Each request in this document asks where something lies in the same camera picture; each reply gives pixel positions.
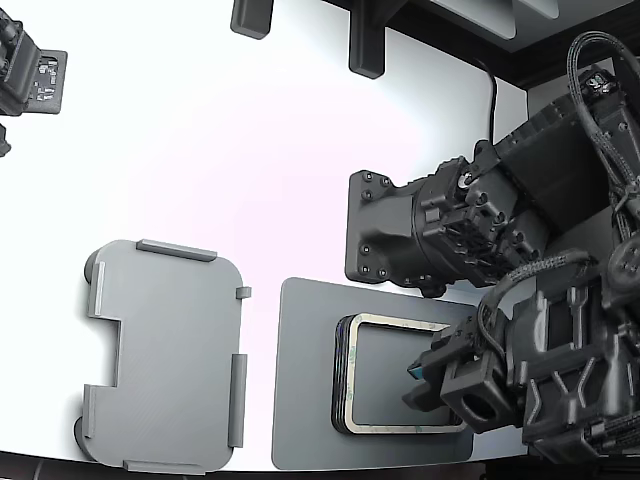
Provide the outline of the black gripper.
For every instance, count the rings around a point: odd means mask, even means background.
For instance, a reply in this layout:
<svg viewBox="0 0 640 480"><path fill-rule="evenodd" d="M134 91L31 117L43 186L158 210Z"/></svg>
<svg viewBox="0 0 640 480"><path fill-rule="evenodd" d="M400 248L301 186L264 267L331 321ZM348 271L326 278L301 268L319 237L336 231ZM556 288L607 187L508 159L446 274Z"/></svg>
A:
<svg viewBox="0 0 640 480"><path fill-rule="evenodd" d="M467 355L449 363L452 358L444 349L428 350L407 367L415 380L426 381L402 396L409 408L433 411L446 403L475 433L523 425L523 407L509 388L505 367L495 352L487 350L478 359ZM440 396L440 389L430 383L442 381Z"/></svg>

